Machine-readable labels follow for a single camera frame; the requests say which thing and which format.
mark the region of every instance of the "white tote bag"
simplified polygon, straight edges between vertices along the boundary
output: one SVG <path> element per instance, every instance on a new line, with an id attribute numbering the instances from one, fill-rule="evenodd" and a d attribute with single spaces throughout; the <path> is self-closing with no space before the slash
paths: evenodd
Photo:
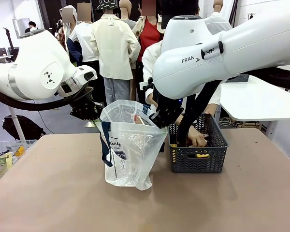
<path id="1" fill-rule="evenodd" d="M 139 190 L 151 187 L 148 174 L 167 135 L 166 128 L 159 129 L 149 119 L 152 113 L 147 106 L 127 100 L 118 100 L 103 109 L 102 122 L 96 124 L 101 132 L 107 183 Z M 136 124 L 135 115 L 146 125 Z"/>

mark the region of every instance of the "floor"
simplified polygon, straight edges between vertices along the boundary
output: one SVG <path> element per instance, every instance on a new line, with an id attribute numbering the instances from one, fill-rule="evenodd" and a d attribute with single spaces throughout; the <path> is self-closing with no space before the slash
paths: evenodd
<path id="1" fill-rule="evenodd" d="M 52 97 L 48 100 L 37 100 L 36 103 L 44 103 L 58 100 L 58 97 Z M 54 110 L 41 111 L 41 115 L 47 127 L 55 134 L 70 134 L 70 133 L 93 133 L 98 132 L 95 128 L 85 128 L 84 125 L 87 121 L 80 120 L 71 116 L 71 107 L 64 106 Z M 40 127 L 44 129 L 46 134 L 51 134 L 51 132 L 45 127 L 42 119 L 38 112 L 15 110 L 17 115 L 23 115 L 34 121 Z M 4 117 L 10 115 L 9 109 L 6 105 L 0 102 L 0 141 L 14 140 L 12 136 L 9 135 L 2 128 L 2 123 Z"/>

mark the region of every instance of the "navy garment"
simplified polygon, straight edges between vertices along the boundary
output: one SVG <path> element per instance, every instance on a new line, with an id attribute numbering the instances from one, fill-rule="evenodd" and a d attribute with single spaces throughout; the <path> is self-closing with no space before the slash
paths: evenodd
<path id="1" fill-rule="evenodd" d="M 68 39 L 67 46 L 70 53 L 71 63 L 76 62 L 77 66 L 82 65 L 83 55 L 80 43 L 78 41 L 73 42 L 71 39 Z"/>

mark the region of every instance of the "backpack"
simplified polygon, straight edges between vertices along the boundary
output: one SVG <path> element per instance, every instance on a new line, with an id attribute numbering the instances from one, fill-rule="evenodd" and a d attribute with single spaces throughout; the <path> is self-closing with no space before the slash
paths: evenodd
<path id="1" fill-rule="evenodd" d="M 46 135 L 46 133 L 43 131 L 43 128 L 39 127 L 29 118 L 22 115 L 17 115 L 17 118 L 26 140 L 38 140 L 43 135 Z M 20 140 L 11 115 L 4 118 L 2 128 L 5 129 L 15 139 Z"/>

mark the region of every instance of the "red top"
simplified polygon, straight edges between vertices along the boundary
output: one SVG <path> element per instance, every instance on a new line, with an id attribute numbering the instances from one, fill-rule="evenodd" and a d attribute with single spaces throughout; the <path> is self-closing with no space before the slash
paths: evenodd
<path id="1" fill-rule="evenodd" d="M 158 43 L 162 39 L 160 32 L 157 30 L 157 25 L 152 25 L 146 18 L 143 31 L 140 35 L 141 51 L 138 57 L 138 61 L 142 62 L 142 56 L 146 48 L 150 45 Z"/>

